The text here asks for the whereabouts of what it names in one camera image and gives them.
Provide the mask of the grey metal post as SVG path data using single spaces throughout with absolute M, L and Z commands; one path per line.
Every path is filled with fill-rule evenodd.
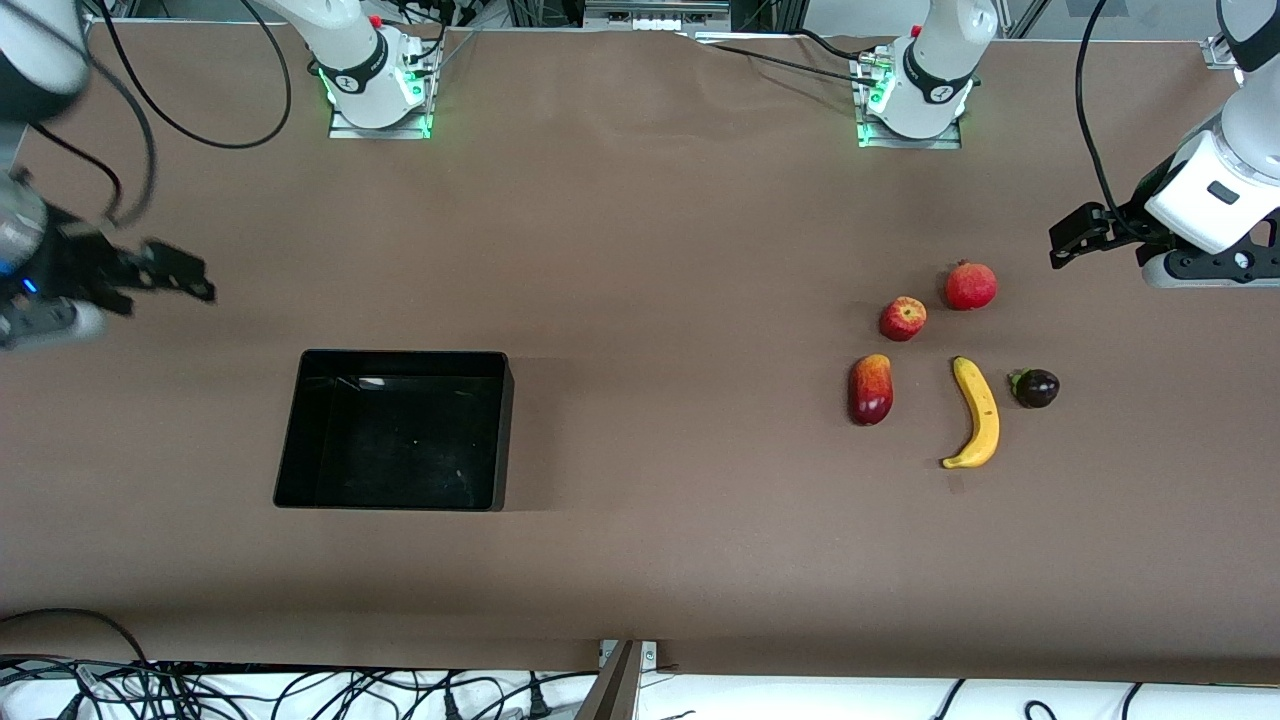
M 573 720 L 635 720 L 641 675 L 646 669 L 643 641 L 604 641 L 604 665 Z

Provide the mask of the grey power strip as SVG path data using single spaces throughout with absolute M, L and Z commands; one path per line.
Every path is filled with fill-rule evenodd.
M 604 31 L 730 32 L 730 0 L 582 0 L 582 27 Z

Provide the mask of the red yellow mango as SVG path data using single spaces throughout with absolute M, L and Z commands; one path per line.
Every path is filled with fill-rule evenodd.
M 860 357 L 847 379 L 847 414 L 860 427 L 882 423 L 893 407 L 893 378 L 890 359 L 883 354 Z

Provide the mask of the small red apple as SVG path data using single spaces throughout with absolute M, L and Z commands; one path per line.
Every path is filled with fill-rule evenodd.
M 928 311 L 922 301 L 909 296 L 900 296 L 891 301 L 881 313 L 878 331 L 887 340 L 906 342 L 913 340 L 925 327 L 927 319 Z

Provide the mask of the red pomegranate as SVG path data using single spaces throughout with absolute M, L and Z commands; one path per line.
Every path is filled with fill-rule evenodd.
M 982 263 L 961 260 L 947 274 L 943 283 L 946 304 L 956 311 L 972 311 L 988 306 L 998 293 L 998 278 Z

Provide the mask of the black plastic box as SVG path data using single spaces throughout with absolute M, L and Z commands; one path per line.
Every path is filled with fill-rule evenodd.
M 310 348 L 300 356 L 279 509 L 497 512 L 515 378 L 498 351 Z

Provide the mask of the dark purple eggplant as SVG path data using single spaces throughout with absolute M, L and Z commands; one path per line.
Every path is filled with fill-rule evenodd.
M 1028 368 L 1009 377 L 1012 397 L 1023 406 L 1041 409 L 1050 406 L 1059 396 L 1060 379 L 1046 369 Z

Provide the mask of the yellow banana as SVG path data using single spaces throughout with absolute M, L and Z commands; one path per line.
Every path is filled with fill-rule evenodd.
M 978 365 L 956 356 L 952 374 L 970 413 L 972 432 L 966 443 L 940 465 L 945 469 L 975 469 L 984 466 L 996 454 L 1001 434 L 1001 421 L 995 393 Z

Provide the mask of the paper table cover sheet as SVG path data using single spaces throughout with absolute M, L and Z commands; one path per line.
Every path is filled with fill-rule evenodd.
M 297 36 L 259 149 L 161 123 L 120 243 L 204 258 L 95 342 L 0 354 L 0 614 L 155 656 L 1280 683 L 1280 291 L 1060 272 L 1097 187 L 1066 42 L 996 44 L 957 151 L 863 149 L 840 82 L 673 35 L 483 32 L 435 132 L 335 140 Z M 952 310 L 961 260 L 998 278 Z M 878 331 L 922 301 L 906 342 Z M 279 509 L 310 348 L 492 350 L 499 512 Z M 893 407 L 849 418 L 886 355 Z M 995 393 L 969 439 L 952 374 Z M 1014 372 L 1060 379 L 1023 407 Z

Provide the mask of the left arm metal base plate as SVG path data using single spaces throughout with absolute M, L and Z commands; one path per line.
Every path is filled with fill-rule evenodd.
M 966 86 L 957 100 L 928 104 L 913 83 L 899 77 L 901 50 L 893 41 L 864 51 L 849 69 L 856 79 L 852 99 L 861 147 L 955 150 L 961 147 L 960 117 Z

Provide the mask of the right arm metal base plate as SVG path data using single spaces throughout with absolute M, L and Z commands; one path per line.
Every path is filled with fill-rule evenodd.
M 349 72 L 320 68 L 333 106 L 333 138 L 430 138 L 442 49 L 392 27 L 378 31 L 381 64 Z

